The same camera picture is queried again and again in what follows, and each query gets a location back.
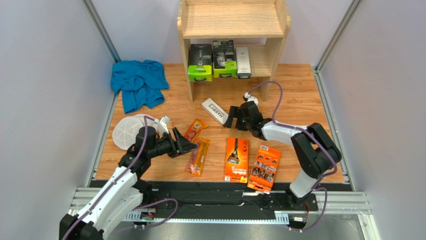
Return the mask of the white Harry's razor box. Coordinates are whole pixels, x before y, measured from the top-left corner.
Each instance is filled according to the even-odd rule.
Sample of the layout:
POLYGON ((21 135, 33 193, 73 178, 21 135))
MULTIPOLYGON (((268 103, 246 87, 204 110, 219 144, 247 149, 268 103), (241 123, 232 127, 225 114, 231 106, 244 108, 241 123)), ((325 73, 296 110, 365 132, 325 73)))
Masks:
POLYGON ((224 109, 222 109, 214 100, 208 98, 201 104, 201 106, 221 126, 224 127, 226 125, 229 114, 224 109))

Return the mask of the tall white razor box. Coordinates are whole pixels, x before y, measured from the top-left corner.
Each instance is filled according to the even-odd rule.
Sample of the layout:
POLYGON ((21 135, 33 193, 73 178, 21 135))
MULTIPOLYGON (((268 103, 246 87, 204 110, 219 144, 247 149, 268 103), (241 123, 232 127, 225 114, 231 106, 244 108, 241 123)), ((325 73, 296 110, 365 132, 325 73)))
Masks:
POLYGON ((236 47, 236 76, 238 79, 250 79, 252 75, 248 47, 236 47))

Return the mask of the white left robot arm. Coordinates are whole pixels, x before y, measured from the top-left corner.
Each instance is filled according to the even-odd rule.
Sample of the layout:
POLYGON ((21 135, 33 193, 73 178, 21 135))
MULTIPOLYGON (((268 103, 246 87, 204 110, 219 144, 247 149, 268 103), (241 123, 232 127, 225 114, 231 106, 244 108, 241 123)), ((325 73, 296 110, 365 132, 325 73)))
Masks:
POLYGON ((141 179, 153 158, 170 158, 190 153, 197 145, 177 128, 162 135, 152 126, 139 129, 135 143, 121 158, 113 175, 92 200, 75 215, 67 213, 59 223, 60 240, 106 240, 125 218, 137 208, 148 209, 152 185, 141 179))

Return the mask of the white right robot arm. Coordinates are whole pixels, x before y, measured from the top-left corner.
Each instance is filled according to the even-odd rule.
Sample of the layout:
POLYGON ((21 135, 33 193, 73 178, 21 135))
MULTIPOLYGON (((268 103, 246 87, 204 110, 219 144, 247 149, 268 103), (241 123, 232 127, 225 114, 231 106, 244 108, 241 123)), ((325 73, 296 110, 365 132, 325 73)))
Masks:
POLYGON ((231 128, 233 123, 237 130, 248 131, 255 138, 293 147, 301 171, 286 190, 291 200, 305 199, 324 177, 337 171, 343 157, 321 124, 299 126, 265 118, 254 101, 230 107, 225 127, 231 128))

